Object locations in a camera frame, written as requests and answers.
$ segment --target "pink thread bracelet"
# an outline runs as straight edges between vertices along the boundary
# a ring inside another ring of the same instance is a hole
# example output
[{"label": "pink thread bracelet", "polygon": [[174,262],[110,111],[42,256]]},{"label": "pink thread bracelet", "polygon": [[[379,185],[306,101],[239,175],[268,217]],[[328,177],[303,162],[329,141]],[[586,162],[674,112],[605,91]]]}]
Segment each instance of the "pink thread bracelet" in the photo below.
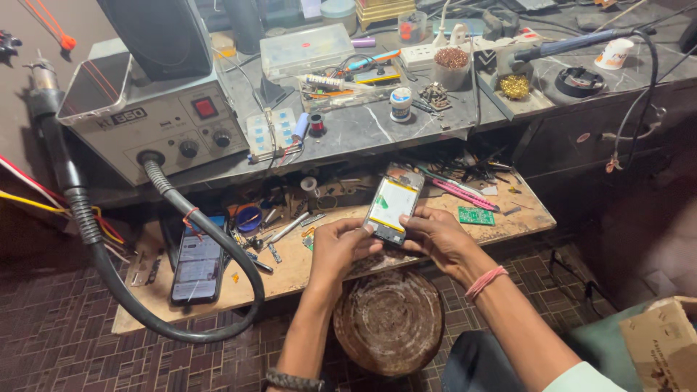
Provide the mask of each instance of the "pink thread bracelet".
[{"label": "pink thread bracelet", "polygon": [[479,279],[470,287],[469,290],[465,293],[465,296],[467,296],[467,299],[470,300],[471,303],[475,302],[475,298],[477,298],[477,295],[479,295],[482,290],[489,285],[489,283],[493,282],[494,279],[496,279],[497,276],[499,275],[508,275],[508,271],[506,271],[503,266],[498,266],[491,271],[485,273],[484,275],[480,276]]}]

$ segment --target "hand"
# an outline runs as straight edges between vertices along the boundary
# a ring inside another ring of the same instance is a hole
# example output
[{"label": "hand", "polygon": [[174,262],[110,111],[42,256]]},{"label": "hand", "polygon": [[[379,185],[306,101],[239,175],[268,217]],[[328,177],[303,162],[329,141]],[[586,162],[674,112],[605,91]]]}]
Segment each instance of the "hand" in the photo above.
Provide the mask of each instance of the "hand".
[{"label": "hand", "polygon": [[322,225],[314,231],[308,289],[330,290],[338,299],[342,281],[351,270],[351,262],[382,250],[383,242],[370,238],[373,227],[361,227],[362,224],[362,218],[346,218]]},{"label": "hand", "polygon": [[406,228],[402,248],[430,256],[436,266],[451,278],[461,280],[461,267],[483,252],[455,217],[444,210],[418,206],[414,216],[399,217]]}]

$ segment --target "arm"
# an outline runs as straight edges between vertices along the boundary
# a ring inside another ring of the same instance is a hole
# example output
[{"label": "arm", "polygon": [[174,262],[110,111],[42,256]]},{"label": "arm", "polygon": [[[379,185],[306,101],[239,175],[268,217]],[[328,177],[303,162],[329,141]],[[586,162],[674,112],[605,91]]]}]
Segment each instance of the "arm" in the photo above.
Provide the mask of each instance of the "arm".
[{"label": "arm", "polygon": [[[418,207],[414,217],[402,216],[400,221],[411,237],[404,247],[431,256],[466,289],[498,266],[447,211]],[[498,276],[484,288],[475,305],[529,391],[544,390],[581,362],[508,276]]]},{"label": "arm", "polygon": [[[276,365],[280,372],[306,379],[319,377],[329,319],[351,262],[382,249],[382,241],[370,238],[373,228],[361,228],[361,224],[360,218],[341,219],[315,230],[312,269]],[[268,391],[285,389],[271,386]]]}]

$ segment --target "tiled floor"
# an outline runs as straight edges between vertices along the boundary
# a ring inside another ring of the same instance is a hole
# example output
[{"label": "tiled floor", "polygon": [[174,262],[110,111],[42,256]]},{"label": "tiled floor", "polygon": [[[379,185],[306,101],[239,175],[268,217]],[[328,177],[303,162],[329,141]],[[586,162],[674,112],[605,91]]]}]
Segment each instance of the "tiled floor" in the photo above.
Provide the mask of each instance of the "tiled floor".
[{"label": "tiled floor", "polygon": [[[575,262],[573,247],[564,247],[562,253]],[[527,253],[507,260],[494,258],[555,331],[597,319],[554,286],[540,257]],[[452,342],[463,331],[487,325],[460,286],[445,276],[429,277],[446,310],[443,344],[433,361],[408,377],[377,377],[348,360],[330,333],[324,369],[340,391],[440,391],[439,376]],[[570,284],[577,298],[582,297],[573,277],[564,274],[560,279]],[[605,300],[598,300],[596,307],[611,312]],[[93,269],[0,281],[0,312],[0,390],[27,392],[258,391],[266,368],[279,358],[292,317],[266,320],[237,338],[209,345],[173,342],[150,331],[118,337],[110,333],[116,303]],[[203,331],[236,320],[232,312],[223,312],[190,320],[189,328]]]}]

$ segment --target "control knob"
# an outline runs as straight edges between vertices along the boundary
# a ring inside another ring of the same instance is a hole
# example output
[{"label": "control knob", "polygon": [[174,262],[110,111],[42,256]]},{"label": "control knob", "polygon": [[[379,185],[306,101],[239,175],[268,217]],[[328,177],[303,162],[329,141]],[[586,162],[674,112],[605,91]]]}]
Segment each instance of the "control knob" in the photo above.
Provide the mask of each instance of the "control knob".
[{"label": "control knob", "polygon": [[199,144],[193,140],[185,140],[179,144],[179,152],[181,152],[181,155],[185,158],[191,159],[199,152]]},{"label": "control knob", "polygon": [[225,129],[216,130],[213,133],[213,141],[220,148],[225,148],[230,145],[230,132]]}]

